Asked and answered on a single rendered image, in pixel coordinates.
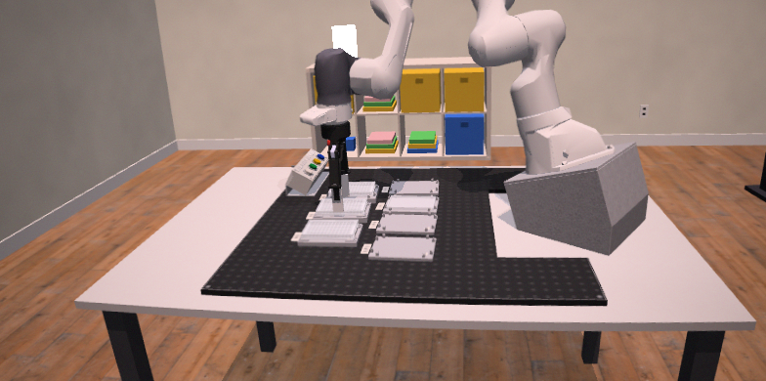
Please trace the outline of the white operator panel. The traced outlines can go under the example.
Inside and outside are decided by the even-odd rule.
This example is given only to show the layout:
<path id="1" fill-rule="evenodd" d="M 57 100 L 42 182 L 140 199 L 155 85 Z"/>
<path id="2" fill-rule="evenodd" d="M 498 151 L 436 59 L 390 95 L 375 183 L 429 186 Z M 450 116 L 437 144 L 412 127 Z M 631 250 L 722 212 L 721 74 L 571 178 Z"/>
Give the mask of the white operator panel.
<path id="1" fill-rule="evenodd" d="M 293 169 L 285 183 L 286 196 L 315 196 L 329 175 L 323 172 L 327 162 L 328 157 L 310 149 L 297 165 L 291 165 Z"/>

